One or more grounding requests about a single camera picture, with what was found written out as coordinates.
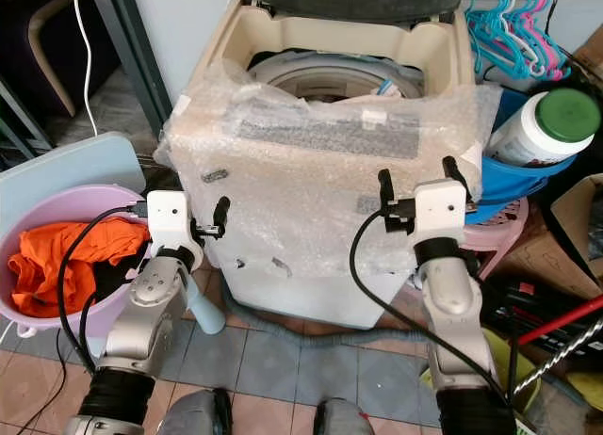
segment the label on washing machine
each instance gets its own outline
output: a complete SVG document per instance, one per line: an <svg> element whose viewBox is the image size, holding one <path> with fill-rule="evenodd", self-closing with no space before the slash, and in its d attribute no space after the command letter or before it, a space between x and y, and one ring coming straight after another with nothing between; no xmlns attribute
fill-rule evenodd
<svg viewBox="0 0 603 435"><path fill-rule="evenodd" d="M387 123L387 113L381 110L363 110L362 127L367 131L374 131L377 126Z"/></svg>

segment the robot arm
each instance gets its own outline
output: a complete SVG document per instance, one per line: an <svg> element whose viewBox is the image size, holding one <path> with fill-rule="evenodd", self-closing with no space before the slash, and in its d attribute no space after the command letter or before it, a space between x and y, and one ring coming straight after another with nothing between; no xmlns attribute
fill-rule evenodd
<svg viewBox="0 0 603 435"><path fill-rule="evenodd" d="M464 241L465 208L473 208L464 180L421 184L413 199L394 201L389 172L382 170L379 178L386 230L407 231L415 250L430 331L497 383L490 347L481 330L481 290L459 249ZM474 367L436 343L429 346L429 365L445 435L515 434L513 412Z"/></svg>
<svg viewBox="0 0 603 435"><path fill-rule="evenodd" d="M214 225L202 235L223 234L228 200L220 200ZM194 291L190 272L203 251L193 238L190 211L182 192L156 191L147 197L152 255L130 286L129 299L106 340L106 351L78 414L65 428L69 435L141 435L147 402L170 348L173 327L190 298L206 332L218 332L224 316Z"/></svg>

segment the white plastic bottle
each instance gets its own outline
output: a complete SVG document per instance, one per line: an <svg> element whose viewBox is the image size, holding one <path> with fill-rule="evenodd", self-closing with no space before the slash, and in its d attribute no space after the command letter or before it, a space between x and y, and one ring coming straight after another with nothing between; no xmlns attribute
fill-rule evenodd
<svg viewBox="0 0 603 435"><path fill-rule="evenodd" d="M601 124L596 102L576 89L532 96L490 137L486 155L518 167L546 166L586 148Z"/></svg>

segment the orange clothing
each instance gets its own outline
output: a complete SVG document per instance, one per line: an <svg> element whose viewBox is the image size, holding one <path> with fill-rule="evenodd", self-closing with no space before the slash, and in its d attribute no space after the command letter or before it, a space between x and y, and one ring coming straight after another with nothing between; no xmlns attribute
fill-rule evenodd
<svg viewBox="0 0 603 435"><path fill-rule="evenodd" d="M33 317L57 317L57 278L60 262L69 246L88 223L53 223L21 233L21 252L8 258L8 268L19 278L12 300L19 311ZM113 266L136 254L149 240L145 225L110 218L98 223L84 237L65 270L64 297L67 314L77 313L96 290L93 263Z"/></svg>

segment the chair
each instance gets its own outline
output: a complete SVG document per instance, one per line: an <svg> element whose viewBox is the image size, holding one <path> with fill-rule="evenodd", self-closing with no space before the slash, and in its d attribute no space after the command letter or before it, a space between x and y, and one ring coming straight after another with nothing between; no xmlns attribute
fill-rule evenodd
<svg viewBox="0 0 603 435"><path fill-rule="evenodd" d="M465 225L462 248L473 251L491 251L481 264L478 276L484 280L511 249L528 219L528 199L509 203L502 211L483 223Z"/></svg>

